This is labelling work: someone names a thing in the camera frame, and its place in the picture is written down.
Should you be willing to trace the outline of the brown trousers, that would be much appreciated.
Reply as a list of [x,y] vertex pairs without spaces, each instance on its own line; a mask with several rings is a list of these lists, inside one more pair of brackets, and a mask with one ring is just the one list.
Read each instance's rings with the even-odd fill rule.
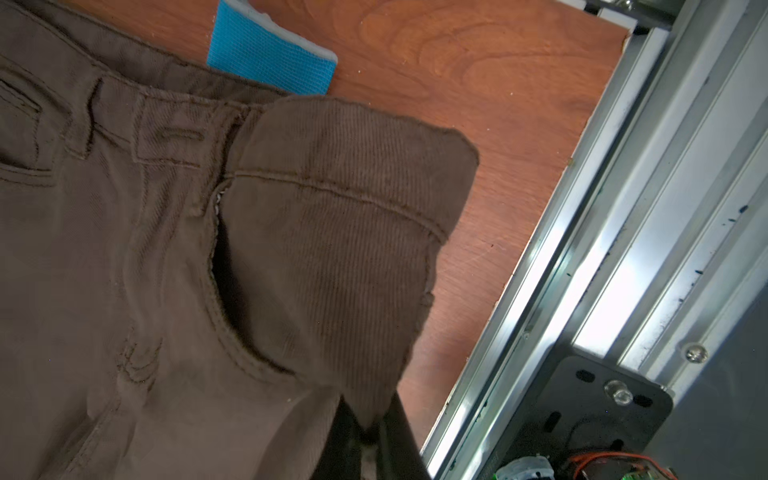
[[459,131],[1,5],[1,475],[425,479]]

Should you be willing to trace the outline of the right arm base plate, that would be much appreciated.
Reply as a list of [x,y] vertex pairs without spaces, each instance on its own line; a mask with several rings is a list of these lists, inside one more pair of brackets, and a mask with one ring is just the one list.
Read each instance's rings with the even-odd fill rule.
[[571,346],[558,347],[476,477],[490,479],[514,460],[539,455],[557,479],[572,479],[585,455],[642,453],[673,406],[661,386],[640,375]]

